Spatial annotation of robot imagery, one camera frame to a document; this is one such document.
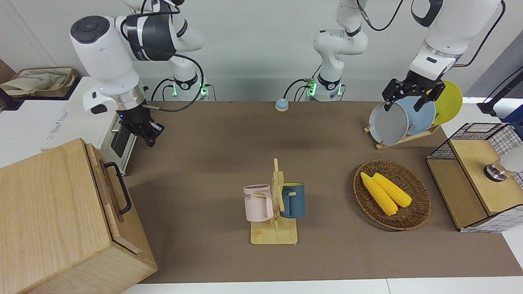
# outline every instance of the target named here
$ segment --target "blue plate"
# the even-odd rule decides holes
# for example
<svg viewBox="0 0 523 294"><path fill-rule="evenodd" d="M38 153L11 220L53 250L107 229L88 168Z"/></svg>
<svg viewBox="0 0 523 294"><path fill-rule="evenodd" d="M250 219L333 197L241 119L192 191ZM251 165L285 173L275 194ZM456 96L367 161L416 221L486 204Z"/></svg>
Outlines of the blue plate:
<svg viewBox="0 0 523 294"><path fill-rule="evenodd" d="M436 105L432 101L426 103L418 112L414 110L414 105L419 98L420 97L405 97L396 101L407 113L409 125L414 124L414 126L408 130L408 135L423 133L432 125L436 117Z"/></svg>

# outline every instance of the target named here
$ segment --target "wooden box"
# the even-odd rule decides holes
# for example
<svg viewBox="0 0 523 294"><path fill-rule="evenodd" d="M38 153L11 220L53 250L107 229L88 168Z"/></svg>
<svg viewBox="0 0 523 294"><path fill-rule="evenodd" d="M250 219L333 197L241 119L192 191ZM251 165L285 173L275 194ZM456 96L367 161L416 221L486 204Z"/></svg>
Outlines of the wooden box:
<svg viewBox="0 0 523 294"><path fill-rule="evenodd" d="M104 164L77 139L0 169L2 294L122 293L157 270L134 206L119 213L125 187Z"/></svg>
<svg viewBox="0 0 523 294"><path fill-rule="evenodd" d="M501 232L523 224L523 189L518 176L498 183L483 172L486 165L499 159L492 142L509 146L513 139L504 137L499 132L503 126L499 127L492 134L497 138L478 140L470 134L468 140L451 138L445 143L450 147L447 158L427 159L456 228L462 232Z"/></svg>

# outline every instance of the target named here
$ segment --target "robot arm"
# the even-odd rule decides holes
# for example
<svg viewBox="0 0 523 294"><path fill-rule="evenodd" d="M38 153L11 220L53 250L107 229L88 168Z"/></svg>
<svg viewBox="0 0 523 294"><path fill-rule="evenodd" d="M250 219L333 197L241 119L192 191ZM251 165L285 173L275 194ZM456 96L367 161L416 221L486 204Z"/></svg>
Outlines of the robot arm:
<svg viewBox="0 0 523 294"><path fill-rule="evenodd" d="M116 101L121 124L133 134L153 146L163 131L162 125L151 118L151 110L144 108L145 93L138 73L132 67L112 18L84 17L71 27L71 41L85 69L96 81L96 89L84 95L89 111Z"/></svg>
<svg viewBox="0 0 523 294"><path fill-rule="evenodd" d="M361 0L365 6L367 0ZM356 0L340 0L336 21L343 30L320 30L314 37L314 49L322 57L320 73L314 77L314 98L330 101L336 97L344 68L339 55L362 54L367 48L367 35L361 31L361 15Z"/></svg>
<svg viewBox="0 0 523 294"><path fill-rule="evenodd" d="M124 2L131 10L141 12L143 1L124 0ZM197 51L203 47L203 35L199 30L189 27L178 7L172 5L180 5L183 0L171 4L168 2L171 1L152 0L150 3L147 2L143 11L144 13L176 12L176 15L120 16L116 20L116 27L121 28L122 41L129 43L128 52L136 60L168 61L173 69L173 87L177 97L179 100L191 101L200 91L200 84L205 84L196 66L187 59L155 51L172 53ZM135 44L151 50L140 48Z"/></svg>
<svg viewBox="0 0 523 294"><path fill-rule="evenodd" d="M436 101L445 89L441 77L456 64L500 4L500 0L429 1L425 17L412 12L419 24L428 27L428 34L406 78L401 82L392 79L383 90L387 111L392 103L406 96L421 96L414 106L416 111L425 103Z"/></svg>
<svg viewBox="0 0 523 294"><path fill-rule="evenodd" d="M183 64L175 66L174 76L193 77L196 72L194 65L175 55L179 48L187 52L203 46L201 33L190 29L185 18L180 16L178 7L167 2L171 1L126 0L132 10L143 10L144 14L120 16L116 20L101 16L84 17L73 24L70 32L80 61L97 83L84 95L86 111L93 114L107 111L107 106L115 101L120 123L142 137L148 146L154 145L164 127L151 118L132 59ZM196 82L201 76L196 75Z"/></svg>

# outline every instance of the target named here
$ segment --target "table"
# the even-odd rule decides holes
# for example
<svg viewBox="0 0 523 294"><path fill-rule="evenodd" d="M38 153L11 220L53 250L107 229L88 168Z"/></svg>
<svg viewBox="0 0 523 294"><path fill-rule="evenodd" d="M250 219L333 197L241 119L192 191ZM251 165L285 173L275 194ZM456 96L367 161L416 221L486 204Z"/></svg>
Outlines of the table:
<svg viewBox="0 0 523 294"><path fill-rule="evenodd" d="M39 154L67 101L27 100L0 114L0 167Z"/></svg>
<svg viewBox="0 0 523 294"><path fill-rule="evenodd" d="M176 108L184 103L156 103ZM144 283L514 276L522 271L500 234L456 231L425 157L442 131L385 150L362 132L376 103L196 103L154 112L165 131L137 142L126 183L158 262ZM287 181L305 182L307 212L297 245L249 243L242 187L270 183L277 157ZM389 159L406 165L432 200L427 222L388 232L359 215L356 169Z"/></svg>

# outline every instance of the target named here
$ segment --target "white wall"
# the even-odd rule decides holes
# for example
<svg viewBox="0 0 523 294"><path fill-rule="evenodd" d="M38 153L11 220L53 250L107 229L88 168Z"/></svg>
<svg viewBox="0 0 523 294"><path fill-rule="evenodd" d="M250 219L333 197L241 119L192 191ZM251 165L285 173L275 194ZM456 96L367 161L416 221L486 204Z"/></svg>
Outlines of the white wall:
<svg viewBox="0 0 523 294"><path fill-rule="evenodd" d="M492 90L494 90L496 86L505 79L505 77L510 76L511 73L523 66L523 54L521 54L522 48L523 31L514 39L512 44L503 51L496 61L492 63L488 70L477 79L466 95L470 97L485 97L490 94ZM514 89L505 96L505 98L521 97L523 97L523 83L514 87Z"/></svg>
<svg viewBox="0 0 523 294"><path fill-rule="evenodd" d="M398 2L370 0L367 12L373 24L381 27L388 22ZM474 64L454 69L445 76L457 82L464 92L521 32L523 18L519 14L523 2L506 2L505 17ZM248 81L246 85L258 85L260 78L275 79L280 86L260 88L253 99L279 95L285 91L281 79L291 81L310 76L321 62L312 47L312 38L319 29L339 28L334 17L337 3L337 0L187 0L181 8L189 25L198 27L206 38L205 47L190 56L201 63L211 82L214 79L237 85L236 79L242 78ZM30 66L67 65L82 73L85 73L83 67L69 41L71 24L87 15L115 16L129 12L119 0L2 0L0 10L0 59L15 71ZM344 57L343 81L349 85L347 95L353 99L379 100L388 80L404 78L427 29L412 19L410 1L405 1L389 29L375 32L364 24L363 30L369 36L369 48L360 56ZM471 57L482 38L483 34L476 38L462 61ZM136 62L135 67L145 80L169 75L164 62ZM245 96L235 86L216 86L223 89L223 97L237 100L238 96Z"/></svg>

